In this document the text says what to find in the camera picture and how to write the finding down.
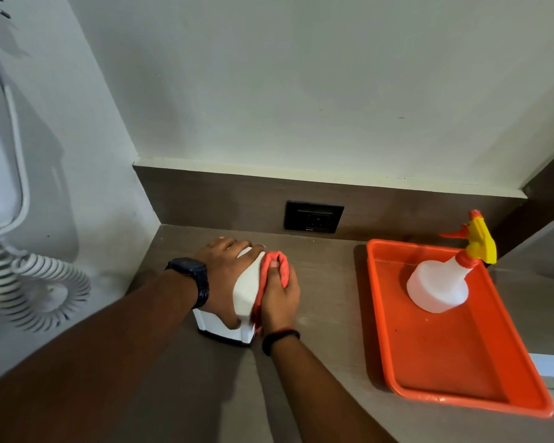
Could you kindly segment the person's right hand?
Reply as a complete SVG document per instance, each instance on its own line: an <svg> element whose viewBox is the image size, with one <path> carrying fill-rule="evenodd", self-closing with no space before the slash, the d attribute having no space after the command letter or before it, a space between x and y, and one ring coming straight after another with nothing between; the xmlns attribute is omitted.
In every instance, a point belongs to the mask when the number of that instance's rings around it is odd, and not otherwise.
<svg viewBox="0 0 554 443"><path fill-rule="evenodd" d="M293 266L289 266L288 286L280 292L265 293L260 307L262 335L279 329L295 327L296 312L301 296L301 288Z"/></svg>

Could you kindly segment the person's left hand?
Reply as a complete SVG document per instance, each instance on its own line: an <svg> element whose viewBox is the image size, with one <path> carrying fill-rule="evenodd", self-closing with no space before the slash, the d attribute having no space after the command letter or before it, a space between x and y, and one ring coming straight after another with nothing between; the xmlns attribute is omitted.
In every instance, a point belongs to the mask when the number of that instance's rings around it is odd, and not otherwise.
<svg viewBox="0 0 554 443"><path fill-rule="evenodd" d="M207 265L210 285L208 300L200 310L218 316L219 300L233 298L237 279L265 249L264 245L253 245L249 240L219 237L196 252L194 259Z"/></svg>

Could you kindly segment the orange cleaning cloth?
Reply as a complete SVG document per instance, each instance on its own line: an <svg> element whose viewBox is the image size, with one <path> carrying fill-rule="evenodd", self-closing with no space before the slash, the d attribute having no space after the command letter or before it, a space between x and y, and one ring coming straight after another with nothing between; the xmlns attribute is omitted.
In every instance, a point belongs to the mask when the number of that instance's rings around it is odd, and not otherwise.
<svg viewBox="0 0 554 443"><path fill-rule="evenodd" d="M260 307L262 304L262 298L266 290L267 285L267 271L272 261L278 262L279 279L281 287L285 289L289 282L289 264L287 257L282 252L267 252L264 253L258 269L258 282L256 282L257 293L255 301L251 309L251 322L255 325L255 330L260 330L262 327L262 317Z"/></svg>

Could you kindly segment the white box with black base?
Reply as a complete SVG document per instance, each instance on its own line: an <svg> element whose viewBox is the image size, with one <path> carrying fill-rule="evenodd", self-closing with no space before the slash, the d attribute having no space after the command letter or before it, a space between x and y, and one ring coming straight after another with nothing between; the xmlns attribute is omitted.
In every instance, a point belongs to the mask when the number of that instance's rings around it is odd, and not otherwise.
<svg viewBox="0 0 554 443"><path fill-rule="evenodd" d="M261 252L236 281L233 290L233 304L239 319L239 327L230 329L218 316L195 309L193 314L200 335L239 347L251 346L256 334L256 326L251 319L251 313L259 290L260 267L265 253Z"/></svg>

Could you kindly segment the person's right forearm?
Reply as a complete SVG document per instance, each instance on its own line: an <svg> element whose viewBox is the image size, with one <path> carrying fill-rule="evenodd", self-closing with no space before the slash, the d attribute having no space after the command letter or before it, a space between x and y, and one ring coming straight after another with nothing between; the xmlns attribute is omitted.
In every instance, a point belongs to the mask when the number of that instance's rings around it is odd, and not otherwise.
<svg viewBox="0 0 554 443"><path fill-rule="evenodd" d="M297 338L271 351L303 443L398 443Z"/></svg>

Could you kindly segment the person's left forearm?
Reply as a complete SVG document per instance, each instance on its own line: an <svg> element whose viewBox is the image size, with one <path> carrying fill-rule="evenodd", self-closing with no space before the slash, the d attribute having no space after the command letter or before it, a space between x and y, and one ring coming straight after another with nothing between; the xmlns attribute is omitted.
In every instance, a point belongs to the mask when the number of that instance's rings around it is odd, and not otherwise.
<svg viewBox="0 0 554 443"><path fill-rule="evenodd" d="M198 299L166 270L90 315L0 377L0 443L96 443Z"/></svg>

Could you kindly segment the black and red wristband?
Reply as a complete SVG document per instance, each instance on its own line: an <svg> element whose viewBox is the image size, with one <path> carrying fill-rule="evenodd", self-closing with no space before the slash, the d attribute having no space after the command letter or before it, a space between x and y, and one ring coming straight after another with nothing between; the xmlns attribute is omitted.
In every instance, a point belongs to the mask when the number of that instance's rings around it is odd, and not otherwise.
<svg viewBox="0 0 554 443"><path fill-rule="evenodd" d="M261 345L263 353L267 357L270 357L273 345L276 342L278 342L278 341L280 341L280 340L282 340L286 337L290 337L290 336L293 336L293 337L297 338L298 340L301 338L301 335L300 335L299 331L297 331L293 328L279 329L279 330L274 331L272 333L266 334L264 336L263 340L262 340L262 345Z"/></svg>

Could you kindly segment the black smartwatch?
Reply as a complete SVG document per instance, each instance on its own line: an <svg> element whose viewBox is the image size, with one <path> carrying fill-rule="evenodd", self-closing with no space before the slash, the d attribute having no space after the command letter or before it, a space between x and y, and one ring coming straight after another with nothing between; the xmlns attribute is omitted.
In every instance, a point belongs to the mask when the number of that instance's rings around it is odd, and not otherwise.
<svg viewBox="0 0 554 443"><path fill-rule="evenodd" d="M204 306L210 294L210 285L208 282L207 265L199 260L190 257L180 257L170 260L165 270L173 270L190 277L197 287L197 301L191 308L199 309Z"/></svg>

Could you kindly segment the brown wooden backsplash panel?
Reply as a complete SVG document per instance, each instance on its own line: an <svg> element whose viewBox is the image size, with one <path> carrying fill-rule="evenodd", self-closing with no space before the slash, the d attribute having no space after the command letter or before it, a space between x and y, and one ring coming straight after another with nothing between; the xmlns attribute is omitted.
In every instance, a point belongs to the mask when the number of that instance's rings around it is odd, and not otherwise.
<svg viewBox="0 0 554 443"><path fill-rule="evenodd" d="M480 210L500 257L554 225L554 158L522 191L501 194L482 186L448 193L414 179L367 182L325 173L301 179L269 168L224 169L164 158L141 158L133 168L159 220L169 225L460 247L439 234L457 230L470 210ZM344 206L337 231L285 230L289 200Z"/></svg>

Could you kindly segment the white spray bottle yellow trigger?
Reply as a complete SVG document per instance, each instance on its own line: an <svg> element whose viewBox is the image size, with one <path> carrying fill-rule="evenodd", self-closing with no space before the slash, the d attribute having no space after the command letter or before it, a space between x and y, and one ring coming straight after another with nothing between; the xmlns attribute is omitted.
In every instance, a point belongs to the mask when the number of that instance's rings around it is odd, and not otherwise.
<svg viewBox="0 0 554 443"><path fill-rule="evenodd" d="M468 299L466 276L480 261L497 263L497 247L479 210L471 210L468 223L458 231L440 233L444 238L466 240L467 246L445 262L421 262L406 283L407 294L416 306L429 313L443 313Z"/></svg>

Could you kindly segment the orange plastic tray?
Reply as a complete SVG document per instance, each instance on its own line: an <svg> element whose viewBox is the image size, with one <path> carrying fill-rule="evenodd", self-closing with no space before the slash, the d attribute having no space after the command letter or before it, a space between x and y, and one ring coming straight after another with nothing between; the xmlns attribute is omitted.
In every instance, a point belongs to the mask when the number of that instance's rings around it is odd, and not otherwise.
<svg viewBox="0 0 554 443"><path fill-rule="evenodd" d="M383 378L399 396L526 415L554 415L547 387L481 261L466 302L444 313L416 306L406 283L422 261L457 248L371 239L366 244Z"/></svg>

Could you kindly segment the black wall socket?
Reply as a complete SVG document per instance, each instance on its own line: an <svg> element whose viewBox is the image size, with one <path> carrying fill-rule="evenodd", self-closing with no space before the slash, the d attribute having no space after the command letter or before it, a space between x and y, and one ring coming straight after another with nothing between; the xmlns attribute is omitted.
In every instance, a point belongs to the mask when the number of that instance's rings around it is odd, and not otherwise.
<svg viewBox="0 0 554 443"><path fill-rule="evenodd" d="M289 200L285 206L283 228L334 234L343 212L344 206Z"/></svg>

